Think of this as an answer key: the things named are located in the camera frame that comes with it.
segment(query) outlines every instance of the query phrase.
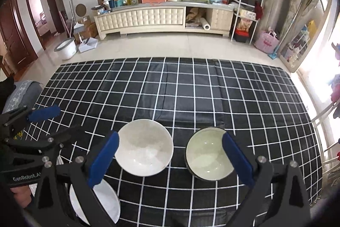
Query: door frame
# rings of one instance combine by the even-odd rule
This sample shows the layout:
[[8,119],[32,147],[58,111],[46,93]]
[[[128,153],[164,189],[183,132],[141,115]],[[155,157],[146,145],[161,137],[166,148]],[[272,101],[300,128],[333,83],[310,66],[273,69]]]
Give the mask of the door frame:
[[[33,19],[30,2],[28,0],[26,0],[26,4],[27,4],[27,7],[28,7],[28,13],[30,15],[30,18],[31,18],[31,21],[32,21],[32,24],[33,24],[33,27],[34,27],[34,30],[35,30],[35,33],[38,36],[38,39],[40,41],[41,46],[43,47],[44,50],[46,50],[46,46],[44,44],[43,38],[40,36],[39,31],[38,31],[37,27],[35,26],[35,21]],[[55,0],[52,0],[52,3],[48,2],[48,6],[50,8],[50,13],[51,13],[51,16],[52,16],[52,20],[53,20],[53,23],[55,25],[55,28],[56,28],[57,32],[59,32],[59,33],[64,32],[64,28],[62,28],[62,29],[60,28],[60,26],[62,26],[62,22],[61,22],[61,19],[60,19],[60,16],[59,16],[59,12],[58,12],[58,8],[57,8],[57,3],[55,2]]]
[[[35,50],[33,49],[31,41],[28,38],[25,27],[23,25],[23,21],[21,19],[19,7],[18,7],[18,0],[10,0],[10,2],[11,2],[12,16],[13,16],[14,23],[15,23],[15,26],[17,28],[17,31],[19,33],[20,39],[22,40],[24,46],[26,47],[26,50],[27,50],[28,54],[30,55],[32,61],[35,61],[36,59],[38,59],[38,56],[35,53]],[[5,67],[3,66],[2,61],[1,61],[1,68],[4,71],[5,75],[8,77],[9,73],[5,69]]]

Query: beige floor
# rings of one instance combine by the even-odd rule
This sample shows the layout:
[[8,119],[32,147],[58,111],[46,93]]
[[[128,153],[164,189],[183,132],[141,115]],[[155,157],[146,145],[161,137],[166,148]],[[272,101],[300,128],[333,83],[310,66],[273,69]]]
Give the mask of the beige floor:
[[63,61],[54,52],[54,48],[65,37],[65,33],[56,37],[54,42],[32,63],[22,80],[35,80],[44,87],[61,64],[132,57],[225,59],[272,65],[286,70],[280,59],[272,60],[253,46],[231,42],[221,35],[146,33],[130,34],[121,38],[119,34],[110,34],[105,40],[99,42],[96,49],[76,53],[71,59]]

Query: metal screw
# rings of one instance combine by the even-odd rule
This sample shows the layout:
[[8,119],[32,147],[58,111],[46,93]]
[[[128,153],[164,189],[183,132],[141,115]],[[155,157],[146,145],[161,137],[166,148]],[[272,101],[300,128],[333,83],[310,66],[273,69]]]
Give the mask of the metal screw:
[[297,166],[298,166],[298,163],[297,163],[296,161],[290,161],[290,162],[289,162],[289,165],[290,165],[291,167],[297,167]]
[[257,160],[261,163],[264,164],[267,161],[267,158],[265,156],[259,156],[257,157]]
[[77,164],[81,164],[82,162],[84,162],[84,157],[83,156],[76,157],[75,162]]
[[44,163],[48,162],[49,160],[50,160],[50,157],[48,157],[48,156],[44,156],[44,157],[42,158],[42,161],[43,161]]
[[50,168],[52,166],[52,162],[51,161],[48,161],[45,163],[45,167],[46,168]]

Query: grid-patterned tablecloth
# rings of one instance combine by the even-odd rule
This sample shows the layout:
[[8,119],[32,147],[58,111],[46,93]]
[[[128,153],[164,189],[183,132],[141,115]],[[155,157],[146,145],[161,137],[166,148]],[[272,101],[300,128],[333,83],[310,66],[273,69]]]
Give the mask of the grid-patterned tablecloth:
[[[123,171],[113,159],[105,179],[121,201],[118,226],[223,226],[248,188],[235,172],[218,182],[194,178],[185,147],[200,128],[217,126],[241,137],[256,155],[273,163],[296,160],[310,201],[321,189],[317,140],[300,95],[288,74],[276,67],[223,60],[138,58],[65,64],[58,68],[36,108],[57,104],[53,120],[26,128],[39,139],[72,124],[86,133],[64,148],[65,162],[86,155],[108,134],[139,118],[160,122],[170,132],[169,166],[151,177]],[[268,209],[274,187],[256,222]]]

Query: white plate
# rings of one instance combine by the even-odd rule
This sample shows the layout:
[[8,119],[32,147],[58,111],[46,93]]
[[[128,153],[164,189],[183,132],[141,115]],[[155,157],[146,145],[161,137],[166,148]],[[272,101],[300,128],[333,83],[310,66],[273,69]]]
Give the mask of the white plate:
[[[120,201],[114,189],[108,184],[108,182],[102,179],[98,185],[93,187],[93,191],[95,192],[106,213],[110,216],[114,223],[117,223],[120,216]],[[72,185],[70,187],[70,200],[77,216],[79,216],[82,221],[89,225],[89,222],[87,221],[87,218],[80,207]]]
[[204,180],[216,181],[228,176],[234,170],[222,148],[222,136],[226,131],[208,127],[197,131],[186,148],[188,169]]
[[137,119],[119,130],[117,163],[130,174],[151,176],[169,164],[173,142],[166,128],[150,119]]

